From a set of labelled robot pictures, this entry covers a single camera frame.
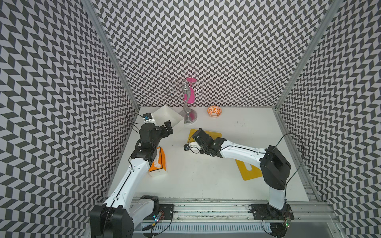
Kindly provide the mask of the white plastic box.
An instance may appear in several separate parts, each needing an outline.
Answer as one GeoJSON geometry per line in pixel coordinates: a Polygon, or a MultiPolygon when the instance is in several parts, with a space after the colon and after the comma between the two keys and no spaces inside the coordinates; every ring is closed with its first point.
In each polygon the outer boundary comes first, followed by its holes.
{"type": "Polygon", "coordinates": [[[174,131],[180,131],[184,127],[184,118],[168,106],[163,106],[152,113],[157,126],[163,126],[166,121],[171,122],[174,131]]]}

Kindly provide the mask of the orange tissue pack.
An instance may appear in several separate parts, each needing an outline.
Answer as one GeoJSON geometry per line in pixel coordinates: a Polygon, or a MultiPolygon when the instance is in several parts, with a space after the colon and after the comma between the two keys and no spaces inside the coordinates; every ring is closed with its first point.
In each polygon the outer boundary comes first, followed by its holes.
{"type": "Polygon", "coordinates": [[[157,155],[148,174],[153,178],[167,174],[166,156],[163,148],[157,147],[157,155]]]}

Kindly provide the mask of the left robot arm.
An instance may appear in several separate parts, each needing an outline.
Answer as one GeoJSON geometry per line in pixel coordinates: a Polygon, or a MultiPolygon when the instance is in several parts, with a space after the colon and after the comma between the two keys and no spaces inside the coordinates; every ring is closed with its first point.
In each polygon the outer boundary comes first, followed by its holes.
{"type": "Polygon", "coordinates": [[[159,212],[157,196],[144,195],[138,204],[132,200],[142,179],[149,173],[161,139],[173,134],[171,121],[157,126],[142,124],[140,138],[129,158],[127,171],[113,193],[90,212],[92,238],[131,238],[135,228],[148,216],[159,212]]]}

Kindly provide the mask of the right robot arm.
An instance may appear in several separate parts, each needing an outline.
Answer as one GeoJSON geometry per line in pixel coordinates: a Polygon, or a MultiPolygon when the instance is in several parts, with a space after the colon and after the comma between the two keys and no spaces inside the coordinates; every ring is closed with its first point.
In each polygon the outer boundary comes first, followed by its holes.
{"type": "Polygon", "coordinates": [[[293,178],[290,175],[292,166],[276,145],[268,148],[248,147],[221,137],[214,139],[203,129],[197,130],[191,138],[199,146],[200,153],[238,160],[261,170],[269,189],[269,197],[266,204],[251,206],[255,220],[294,220],[291,206],[286,201],[287,185],[293,178]]]}

